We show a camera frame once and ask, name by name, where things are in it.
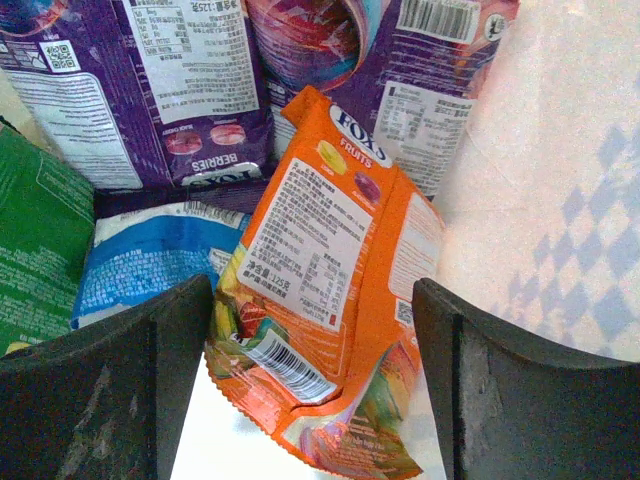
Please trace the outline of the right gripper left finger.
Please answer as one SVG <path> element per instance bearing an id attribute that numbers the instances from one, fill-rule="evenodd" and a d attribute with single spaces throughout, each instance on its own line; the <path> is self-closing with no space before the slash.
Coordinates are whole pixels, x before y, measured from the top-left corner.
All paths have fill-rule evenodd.
<path id="1" fill-rule="evenodd" d="M 170 477 L 212 311 L 195 276 L 1 360 L 5 479 Z"/>

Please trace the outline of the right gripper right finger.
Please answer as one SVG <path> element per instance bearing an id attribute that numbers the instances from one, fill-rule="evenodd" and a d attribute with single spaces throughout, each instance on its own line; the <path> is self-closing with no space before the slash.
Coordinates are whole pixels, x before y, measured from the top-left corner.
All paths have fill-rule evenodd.
<path id="1" fill-rule="evenodd" d="M 450 479 L 635 479 L 639 366 L 517 327 L 424 278 L 414 326 Z"/>

